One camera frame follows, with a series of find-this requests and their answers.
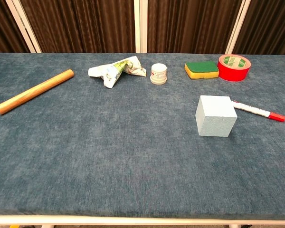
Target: tape label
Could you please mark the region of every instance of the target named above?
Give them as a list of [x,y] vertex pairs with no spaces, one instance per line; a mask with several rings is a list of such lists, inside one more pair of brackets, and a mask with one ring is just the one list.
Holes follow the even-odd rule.
[[228,66],[236,66],[239,68],[242,68],[246,65],[246,61],[239,57],[233,57],[233,56],[226,56],[224,58],[224,63]]

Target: white table frame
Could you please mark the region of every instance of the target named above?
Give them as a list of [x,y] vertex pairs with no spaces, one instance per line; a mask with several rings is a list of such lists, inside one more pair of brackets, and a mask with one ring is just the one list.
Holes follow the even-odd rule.
[[53,228],[54,225],[229,225],[238,228],[240,225],[285,225],[285,220],[225,220],[225,219],[191,219],[191,218],[123,218],[91,217],[67,215],[0,215],[0,225],[42,225],[42,228]]

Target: white container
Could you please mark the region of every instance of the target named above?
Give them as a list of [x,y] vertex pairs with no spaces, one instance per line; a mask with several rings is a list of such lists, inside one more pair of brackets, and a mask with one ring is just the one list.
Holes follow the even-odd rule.
[[200,96],[195,113],[199,135],[228,137],[237,120],[228,96]]
[[150,80],[153,84],[162,85],[167,81],[167,67],[162,63],[153,64]]

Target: curtain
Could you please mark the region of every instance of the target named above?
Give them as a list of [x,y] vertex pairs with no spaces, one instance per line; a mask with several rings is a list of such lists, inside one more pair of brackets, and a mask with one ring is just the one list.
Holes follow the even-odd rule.
[[241,0],[148,0],[148,52],[225,53]]
[[21,0],[42,52],[135,52],[133,0]]
[[250,2],[233,53],[285,54],[285,0]]
[[5,0],[0,0],[0,52],[29,52]]

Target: small white jar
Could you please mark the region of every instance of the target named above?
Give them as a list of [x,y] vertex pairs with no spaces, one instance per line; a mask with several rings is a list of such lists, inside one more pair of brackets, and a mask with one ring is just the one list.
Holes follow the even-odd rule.
[[153,84],[162,85],[167,81],[167,67],[162,63],[155,63],[151,67],[150,80]]

